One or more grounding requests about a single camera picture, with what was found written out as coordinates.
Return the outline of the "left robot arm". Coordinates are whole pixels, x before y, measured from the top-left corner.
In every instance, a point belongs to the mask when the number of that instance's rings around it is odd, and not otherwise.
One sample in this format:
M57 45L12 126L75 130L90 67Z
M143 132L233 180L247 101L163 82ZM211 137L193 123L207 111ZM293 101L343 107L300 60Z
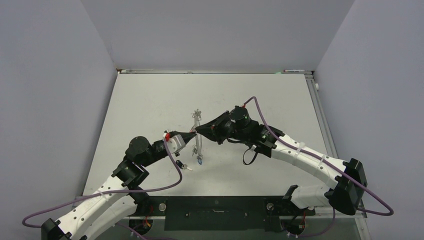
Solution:
M124 217L145 214L149 196L140 185L149 175L146 167L178 155L196 135L196 132L165 132L154 143L144 136L133 138L123 160L92 195L80 198L80 203L69 213L41 225L41 239L94 240Z

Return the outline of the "large grey keyring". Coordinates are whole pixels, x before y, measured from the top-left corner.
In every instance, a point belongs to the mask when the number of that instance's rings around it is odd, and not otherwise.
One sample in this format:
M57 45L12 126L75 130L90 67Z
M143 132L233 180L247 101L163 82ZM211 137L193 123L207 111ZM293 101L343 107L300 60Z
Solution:
M201 125L200 121L202 120L201 117L202 112L199 109L196 109L193 114L192 114L192 118L194 119L194 124L193 126L199 126ZM196 156L196 160L197 158L202 158L203 159L203 154L202 154L202 146L203 146L203 141L202 141L202 136L199 134L196 134L195 139L195 144L193 145L192 148L192 155Z

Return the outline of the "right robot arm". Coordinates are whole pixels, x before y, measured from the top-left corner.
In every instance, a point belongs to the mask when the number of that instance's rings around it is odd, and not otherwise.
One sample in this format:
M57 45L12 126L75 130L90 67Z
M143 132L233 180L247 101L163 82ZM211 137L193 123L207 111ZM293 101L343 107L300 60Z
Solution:
M316 186L292 185L282 201L283 209L289 214L324 206L349 216L359 210L367 179L363 164L357 159L346 161L315 151L277 128L252 120L248 110L241 106L195 130L218 144L224 141L244 144L256 155L289 163L322 181L322 185Z

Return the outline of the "black headed key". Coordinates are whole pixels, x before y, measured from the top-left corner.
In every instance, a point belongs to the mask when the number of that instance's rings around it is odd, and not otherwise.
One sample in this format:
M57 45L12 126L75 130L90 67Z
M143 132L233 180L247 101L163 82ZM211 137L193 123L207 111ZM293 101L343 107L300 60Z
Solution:
M187 164L181 162L180 160L177 160L175 163L182 170L188 170L188 171L191 171L191 172L193 171Z

